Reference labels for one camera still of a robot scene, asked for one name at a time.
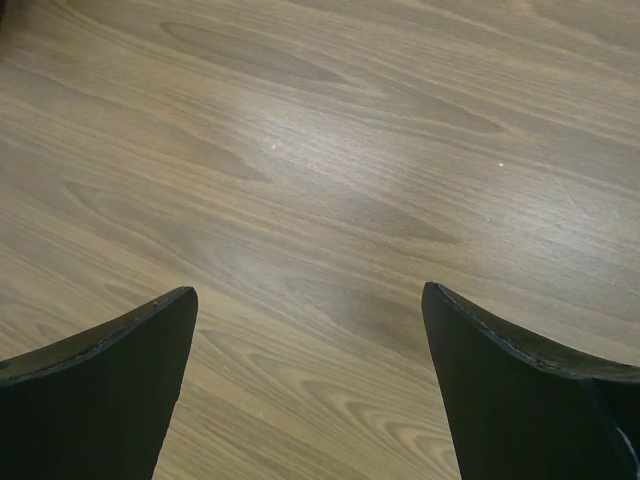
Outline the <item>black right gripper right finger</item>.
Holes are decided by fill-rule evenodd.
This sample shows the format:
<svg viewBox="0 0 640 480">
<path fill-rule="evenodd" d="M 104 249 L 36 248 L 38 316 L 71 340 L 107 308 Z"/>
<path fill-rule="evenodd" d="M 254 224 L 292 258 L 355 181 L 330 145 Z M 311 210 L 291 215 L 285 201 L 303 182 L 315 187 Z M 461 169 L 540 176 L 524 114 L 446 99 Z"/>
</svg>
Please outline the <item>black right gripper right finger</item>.
<svg viewBox="0 0 640 480">
<path fill-rule="evenodd" d="M 636 479 L 639 369 L 506 321 L 434 282 L 422 314 L 464 479 Z"/>
</svg>

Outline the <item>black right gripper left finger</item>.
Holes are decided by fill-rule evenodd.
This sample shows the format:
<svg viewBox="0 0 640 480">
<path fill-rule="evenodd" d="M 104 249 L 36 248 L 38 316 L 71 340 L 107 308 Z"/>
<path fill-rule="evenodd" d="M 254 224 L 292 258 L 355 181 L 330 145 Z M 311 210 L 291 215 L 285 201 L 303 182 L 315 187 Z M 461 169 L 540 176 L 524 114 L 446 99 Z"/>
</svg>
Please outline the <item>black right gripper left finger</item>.
<svg viewBox="0 0 640 480">
<path fill-rule="evenodd" d="M 2 478 L 152 478 L 197 312 L 195 289 L 180 287 L 3 360 Z"/>
</svg>

